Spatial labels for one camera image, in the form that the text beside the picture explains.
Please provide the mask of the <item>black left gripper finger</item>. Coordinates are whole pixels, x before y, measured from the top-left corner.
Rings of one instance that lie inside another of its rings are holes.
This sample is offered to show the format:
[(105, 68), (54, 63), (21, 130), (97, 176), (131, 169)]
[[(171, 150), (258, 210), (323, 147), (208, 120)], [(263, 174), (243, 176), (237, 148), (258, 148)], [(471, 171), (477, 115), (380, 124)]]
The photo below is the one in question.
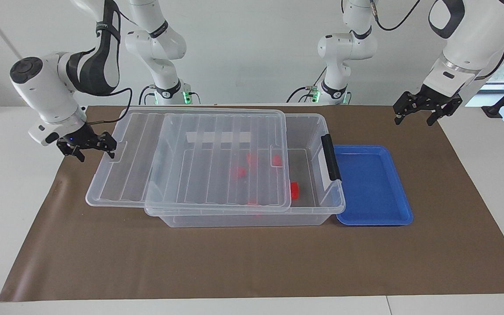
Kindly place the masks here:
[(410, 115), (415, 110), (415, 96), (410, 92), (404, 92), (394, 103), (393, 110), (395, 112), (394, 122), (400, 125), (407, 115)]
[(427, 125), (432, 126), (444, 116), (452, 116), (463, 102), (462, 98), (455, 97), (443, 106), (438, 106), (427, 118)]

